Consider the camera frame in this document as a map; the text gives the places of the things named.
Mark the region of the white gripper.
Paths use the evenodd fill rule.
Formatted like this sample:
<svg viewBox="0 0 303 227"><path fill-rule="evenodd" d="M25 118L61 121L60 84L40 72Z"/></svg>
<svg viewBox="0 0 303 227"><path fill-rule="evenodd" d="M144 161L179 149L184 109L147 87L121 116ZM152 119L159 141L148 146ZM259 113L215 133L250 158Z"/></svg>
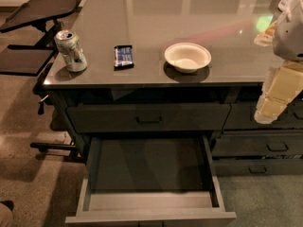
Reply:
<svg viewBox="0 0 303 227"><path fill-rule="evenodd" d="M254 114L259 124L271 124L303 91L303 63L297 62L303 61L303 0L292 0L277 21L256 36L254 44L273 44L274 54L286 60L269 69Z"/></svg>

